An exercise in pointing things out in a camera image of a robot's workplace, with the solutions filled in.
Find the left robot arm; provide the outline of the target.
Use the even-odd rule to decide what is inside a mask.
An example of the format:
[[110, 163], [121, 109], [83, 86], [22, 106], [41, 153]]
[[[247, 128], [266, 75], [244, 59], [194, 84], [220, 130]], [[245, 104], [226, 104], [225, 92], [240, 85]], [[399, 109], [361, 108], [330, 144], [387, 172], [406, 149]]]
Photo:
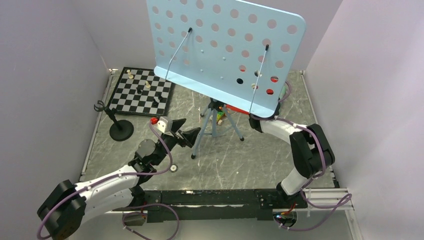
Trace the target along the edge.
[[185, 122], [184, 118], [153, 118], [148, 126], [157, 140], [142, 140], [126, 165], [92, 180], [60, 182], [36, 212], [41, 220], [37, 238], [65, 240], [83, 223], [108, 211], [142, 207], [145, 194], [141, 185], [171, 169], [157, 171], [155, 167], [165, 158], [173, 164], [171, 151], [175, 146], [192, 148], [196, 144], [201, 128], [181, 131]]

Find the red sheet music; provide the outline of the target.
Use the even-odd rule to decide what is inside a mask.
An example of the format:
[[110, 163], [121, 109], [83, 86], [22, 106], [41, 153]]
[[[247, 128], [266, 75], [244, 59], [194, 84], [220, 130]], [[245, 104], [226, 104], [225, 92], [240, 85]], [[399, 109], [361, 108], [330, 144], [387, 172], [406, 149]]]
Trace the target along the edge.
[[[248, 107], [246, 107], [246, 109], [241, 108], [240, 103], [237, 103], [237, 105], [227, 104], [227, 107], [233, 111], [246, 115], [254, 114], [260, 118], [273, 118], [280, 112], [281, 102], [283, 101], [283, 99], [280, 99], [280, 94], [286, 82], [275, 75], [263, 78], [262, 73], [258, 70], [255, 70], [253, 74], [254, 79], [252, 78], [252, 91], [248, 98]], [[254, 111], [253, 108], [259, 104], [259, 101], [270, 104], [273, 114], [258, 115], [257, 111]]]

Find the mint green microphone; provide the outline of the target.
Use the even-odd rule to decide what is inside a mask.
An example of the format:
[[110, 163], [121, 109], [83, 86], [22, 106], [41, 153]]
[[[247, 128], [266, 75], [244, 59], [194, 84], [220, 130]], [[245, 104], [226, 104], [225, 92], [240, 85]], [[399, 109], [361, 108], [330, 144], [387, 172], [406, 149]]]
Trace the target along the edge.
[[285, 83], [280, 93], [280, 99], [283, 99], [285, 97], [287, 91], [288, 91], [288, 84]]

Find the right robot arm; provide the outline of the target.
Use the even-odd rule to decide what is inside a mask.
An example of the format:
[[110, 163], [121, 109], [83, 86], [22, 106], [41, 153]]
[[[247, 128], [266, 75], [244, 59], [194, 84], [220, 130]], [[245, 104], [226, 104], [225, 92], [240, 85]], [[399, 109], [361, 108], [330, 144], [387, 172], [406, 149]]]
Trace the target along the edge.
[[249, 115], [252, 129], [277, 137], [291, 147], [294, 168], [276, 186], [276, 202], [288, 208], [302, 189], [325, 174], [335, 163], [334, 152], [319, 124], [303, 125], [279, 116], [262, 118]]

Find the light blue music stand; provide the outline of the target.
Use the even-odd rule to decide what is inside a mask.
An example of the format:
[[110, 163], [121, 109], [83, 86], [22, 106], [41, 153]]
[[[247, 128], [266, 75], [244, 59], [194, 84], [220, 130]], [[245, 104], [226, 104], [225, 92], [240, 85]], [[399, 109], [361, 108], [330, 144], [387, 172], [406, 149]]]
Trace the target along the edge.
[[272, 116], [306, 31], [299, 14], [243, 0], [148, 0], [154, 73]]

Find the black microphone stand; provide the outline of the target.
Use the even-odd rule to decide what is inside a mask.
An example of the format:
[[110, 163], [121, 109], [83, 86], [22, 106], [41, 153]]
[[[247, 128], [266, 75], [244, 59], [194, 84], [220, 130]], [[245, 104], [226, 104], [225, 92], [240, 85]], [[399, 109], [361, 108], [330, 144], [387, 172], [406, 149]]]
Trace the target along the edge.
[[98, 100], [97, 103], [93, 105], [93, 109], [99, 113], [105, 112], [109, 119], [112, 120], [113, 124], [109, 128], [109, 136], [114, 141], [123, 142], [133, 135], [133, 124], [125, 119], [117, 120], [117, 110], [115, 108], [109, 108], [102, 100]]

